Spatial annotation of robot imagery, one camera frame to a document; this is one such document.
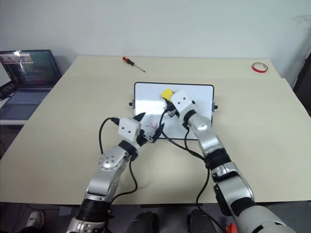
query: small whiteboard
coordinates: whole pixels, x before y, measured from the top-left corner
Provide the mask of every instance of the small whiteboard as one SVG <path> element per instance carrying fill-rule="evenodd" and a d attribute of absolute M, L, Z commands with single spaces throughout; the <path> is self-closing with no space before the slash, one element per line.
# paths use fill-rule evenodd
<path fill-rule="evenodd" d="M 141 129 L 146 136 L 153 136 L 159 127 L 161 114 L 166 102 L 161 97 L 167 88 L 173 92 L 184 90 L 195 102 L 197 112 L 212 121 L 214 87 L 204 84 L 173 84 L 173 83 L 135 83 L 134 85 L 134 115 L 146 113 L 141 120 Z M 184 139 L 187 130 L 181 125 L 177 116 L 164 115 L 162 123 L 165 123 L 163 132 L 171 139 Z M 190 131 L 187 139 L 197 139 Z"/>

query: black cable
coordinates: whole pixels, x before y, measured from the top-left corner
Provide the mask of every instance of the black cable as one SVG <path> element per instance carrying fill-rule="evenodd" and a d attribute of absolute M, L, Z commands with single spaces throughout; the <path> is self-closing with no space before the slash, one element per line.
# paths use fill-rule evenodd
<path fill-rule="evenodd" d="M 31 207 L 29 204 L 26 204 L 25 205 L 29 208 L 29 209 L 32 209 L 32 210 L 41 210 L 41 211 L 45 211 L 45 210 L 59 210 L 59 209 L 37 209 L 37 208 L 33 208 Z"/>
<path fill-rule="evenodd" d="M 23 206 L 23 204 L 21 203 L 20 206 L 19 206 L 19 209 L 18 209 L 17 219 L 16 219 L 16 221 L 15 221 L 15 223 L 14 223 L 14 225 L 13 225 L 13 229 L 12 229 L 12 231 L 11 231 L 12 233 L 14 232 L 15 227 L 17 227 L 17 223 L 18 223 L 19 215 L 20 215 L 20 210 L 21 210 L 22 206 Z"/>
<path fill-rule="evenodd" d="M 102 130 L 103 130 L 103 127 L 104 127 L 105 123 L 106 123 L 107 121 L 109 121 L 109 120 L 112 120 L 112 119 L 113 119 L 112 117 L 106 118 L 106 119 L 103 121 L 101 127 L 99 128 L 98 139 L 99 139 L 99 148 L 101 149 L 101 154 L 104 153 L 103 146 L 102 146 Z"/>
<path fill-rule="evenodd" d="M 3 142 L 0 140 L 1 145 L 3 146 L 4 151 L 6 152 L 5 146 L 3 144 Z"/>
<path fill-rule="evenodd" d="M 159 125 L 162 124 L 162 120 L 163 120 L 163 117 L 164 117 L 165 113 L 166 113 L 166 111 L 164 111 L 164 112 L 162 113 L 161 118 L 160 118 L 160 123 L 159 123 Z M 188 151 L 188 152 L 189 152 L 191 155 L 193 155 L 194 157 L 197 157 L 197 158 L 199 158 L 199 159 L 201 159 L 201 160 L 204 160 L 204 158 L 203 158 L 201 155 L 199 155 L 197 152 L 194 152 L 194 151 L 190 150 L 189 148 L 185 148 L 185 147 L 183 147 L 183 146 L 177 144 L 177 143 L 174 142 L 173 140 L 171 140 L 171 139 L 163 132 L 163 130 L 161 131 L 161 133 L 163 134 L 163 136 L 164 136 L 169 142 L 171 142 L 171 143 L 174 144 L 175 146 L 177 146 L 177 147 L 179 147 L 180 149 L 183 149 L 183 150 L 185 150 L 185 151 Z"/>
<path fill-rule="evenodd" d="M 132 194 L 132 193 L 136 192 L 137 189 L 138 189 L 137 180 L 136 180 L 136 178 L 135 178 L 135 176 L 134 176 L 134 174 L 133 174 L 133 171 L 132 171 L 132 160 L 129 162 L 128 167 L 129 167 L 129 169 L 130 169 L 130 173 L 131 173 L 132 179 L 133 179 L 133 181 L 134 181 L 134 183 L 135 183 L 135 188 L 134 188 L 132 191 L 123 192 L 123 193 L 117 194 L 117 195 L 112 199 L 111 203 L 113 203 L 113 201 L 114 201 L 115 199 L 117 199 L 118 197 L 123 196 L 123 195 L 127 195 L 127 194 Z"/>
<path fill-rule="evenodd" d="M 208 184 L 208 181 L 209 181 L 209 169 L 207 169 L 207 179 L 203 185 L 203 188 L 201 189 L 201 191 L 199 192 L 198 196 L 196 197 L 196 200 L 195 200 L 195 204 L 196 206 L 198 207 L 198 209 L 204 214 L 206 215 L 210 220 L 212 220 L 224 233 L 226 233 L 227 231 L 225 230 L 225 228 L 223 228 L 219 222 L 217 222 L 211 215 L 209 215 L 208 213 L 206 213 L 200 206 L 199 206 L 199 198 L 201 196 L 201 194 L 204 192 L 207 184 Z"/>

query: person's foot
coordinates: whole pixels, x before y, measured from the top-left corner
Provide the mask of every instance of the person's foot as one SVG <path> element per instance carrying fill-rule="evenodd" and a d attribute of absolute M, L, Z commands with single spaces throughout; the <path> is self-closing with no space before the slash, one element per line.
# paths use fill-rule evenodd
<path fill-rule="evenodd" d="M 26 227 L 35 227 L 41 230 L 44 226 L 44 214 L 42 211 L 33 211 L 28 219 Z"/>

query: beige table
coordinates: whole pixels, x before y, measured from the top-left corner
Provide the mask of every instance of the beige table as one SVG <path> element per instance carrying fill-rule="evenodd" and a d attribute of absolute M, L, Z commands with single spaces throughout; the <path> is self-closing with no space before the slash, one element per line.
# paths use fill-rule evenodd
<path fill-rule="evenodd" d="M 214 130 L 253 188 L 256 201 L 310 200 L 311 120 L 268 60 L 78 57 L 0 162 L 0 201 L 80 204 L 110 116 L 131 117 L 134 83 L 215 86 Z M 264 62 L 269 70 L 250 66 Z M 119 142 L 107 124 L 104 148 Z M 189 146 L 198 151 L 195 141 Z M 133 163 L 139 189 L 116 203 L 190 203 L 207 175 L 204 164 L 167 141 L 147 144 Z M 129 171 L 118 192 L 133 188 Z M 200 201 L 215 202 L 210 182 Z"/>

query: yellow eraser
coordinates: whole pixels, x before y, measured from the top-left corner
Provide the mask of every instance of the yellow eraser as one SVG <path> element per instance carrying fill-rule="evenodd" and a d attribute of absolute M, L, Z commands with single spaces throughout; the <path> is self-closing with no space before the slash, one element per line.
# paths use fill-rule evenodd
<path fill-rule="evenodd" d="M 171 96 L 173 95 L 173 91 L 170 90 L 169 88 L 167 88 L 165 91 L 163 91 L 163 93 L 161 94 L 161 96 L 166 99 L 167 101 L 171 102 Z"/>

